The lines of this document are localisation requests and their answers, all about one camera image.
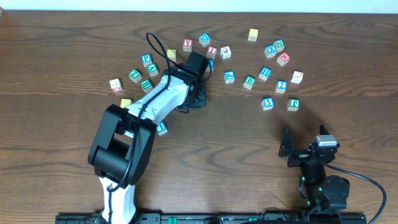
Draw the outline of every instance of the yellow block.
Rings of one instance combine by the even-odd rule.
[[[125,108],[129,106],[132,103],[130,99],[122,99],[122,102],[120,102],[120,107]]]

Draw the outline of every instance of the wooden block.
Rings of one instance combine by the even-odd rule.
[[[130,99],[122,99],[122,101],[120,102],[120,107],[125,108],[129,106],[131,103],[132,101]]]
[[[137,83],[137,82],[139,82],[139,80],[141,80],[142,75],[141,75],[141,73],[138,72],[138,70],[133,69],[133,70],[130,72],[130,74],[129,74],[129,78],[130,78],[133,82]]]
[[[287,53],[285,52],[281,54],[276,61],[279,63],[280,66],[284,66],[287,64],[287,62],[289,62],[289,60],[290,56],[287,55]]]
[[[276,83],[275,92],[277,92],[277,93],[284,93],[284,92],[286,91],[286,89],[287,89],[287,82],[282,81],[282,80],[279,80],[279,81]]]
[[[150,56],[150,54],[144,54],[143,56],[141,56],[141,59],[144,67],[152,64],[152,57]]]
[[[208,35],[207,33],[203,33],[200,37],[199,37],[199,43],[206,47],[207,45],[210,44],[210,35]]]
[[[243,83],[243,87],[251,90],[251,88],[253,88],[255,83],[256,83],[256,79],[251,77],[250,75],[248,75],[248,77],[246,77],[246,79]]]
[[[159,74],[156,64],[150,64],[147,66],[148,73],[151,77]]]
[[[225,83],[235,82],[235,73],[234,71],[227,71],[224,73]]]
[[[287,102],[287,110],[289,111],[297,111],[300,108],[300,100],[298,99],[290,99]]]
[[[144,80],[141,83],[141,87],[145,93],[149,93],[151,90],[154,89],[154,87],[152,86],[152,83],[149,80]]]
[[[213,46],[209,46],[207,49],[206,57],[210,59],[215,59],[216,58],[216,53],[217,53],[217,48]]]
[[[292,75],[292,83],[297,83],[299,84],[303,80],[304,73],[294,71]]]
[[[109,81],[109,83],[111,84],[111,88],[112,88],[112,90],[113,90],[114,92],[122,91],[122,90],[123,90],[123,89],[122,89],[122,83],[120,82],[120,80],[119,80],[118,78]]]
[[[193,47],[193,40],[191,39],[185,39],[184,43],[182,44],[182,49],[187,52],[191,52]]]
[[[264,67],[264,68],[262,68],[262,70],[260,72],[259,78],[261,78],[264,81],[267,81],[267,79],[270,77],[271,73],[272,73],[271,69]]]
[[[220,48],[220,54],[223,59],[230,58],[232,55],[231,49],[229,46]]]
[[[177,61],[177,51],[172,49],[167,49],[167,57],[173,62]]]
[[[283,40],[275,40],[274,45],[277,52],[281,52],[285,48],[285,42]]]
[[[274,100],[272,97],[265,98],[262,100],[261,106],[263,110],[271,110],[274,107]]]
[[[159,136],[161,136],[161,135],[167,133],[166,124],[165,124],[163,121],[161,121],[161,122],[157,125],[156,131],[157,131],[157,134],[158,134]]]
[[[211,67],[211,71],[214,71],[214,60],[209,60],[209,64],[207,65],[206,72],[210,72],[210,67]]]
[[[258,35],[259,35],[259,30],[257,30],[257,29],[250,29],[248,40],[250,40],[250,41],[256,41]]]
[[[266,54],[267,58],[274,57],[276,55],[276,47],[275,45],[269,45],[266,47],[264,53]]]

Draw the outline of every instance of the wooden table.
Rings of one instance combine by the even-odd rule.
[[[248,42],[250,28],[259,29]],[[171,112],[169,132],[156,137],[148,168],[137,185],[136,204],[163,212],[261,212],[305,205],[298,192],[300,169],[277,157],[283,125],[297,148],[305,148],[324,124],[341,144],[333,165],[359,172],[387,191],[378,223],[397,223],[398,207],[398,17],[360,14],[246,14],[174,12],[4,11],[0,20],[0,222],[53,223],[59,213],[103,208],[103,192],[87,155],[104,110],[121,98],[144,96],[128,78],[144,71],[140,56],[155,32],[178,62],[182,40],[203,32],[218,55],[207,87],[207,105],[189,114]],[[266,59],[264,47],[285,40],[290,62]],[[243,88],[247,75],[273,69],[268,81]],[[236,80],[224,84],[223,72]],[[301,84],[275,93],[277,80],[302,71]],[[120,78],[115,95],[109,80]],[[160,76],[152,78],[157,84]],[[263,111],[272,96],[275,107]],[[301,100],[297,112],[289,98]],[[370,220],[380,191],[351,182],[349,212]]]

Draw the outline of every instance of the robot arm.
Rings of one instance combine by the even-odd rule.
[[[146,96],[126,108],[111,105],[105,111],[96,137],[88,155],[88,163],[95,168],[104,190],[102,218],[110,223],[129,223],[135,212],[134,186],[143,175],[149,161],[157,125],[177,106],[195,101],[200,89],[200,80],[208,65],[208,59],[192,52],[185,65],[170,68],[169,87],[161,92],[142,113],[137,133],[133,133],[137,116],[145,102],[156,95],[167,84],[167,70],[160,83]],[[114,134],[125,134],[136,139],[136,146],[114,138]],[[125,183],[109,194],[107,187],[115,187],[124,175],[130,153],[133,153],[132,168]]]

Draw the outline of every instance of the white wall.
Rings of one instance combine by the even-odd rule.
[[[398,0],[0,0],[3,9],[398,13]]]

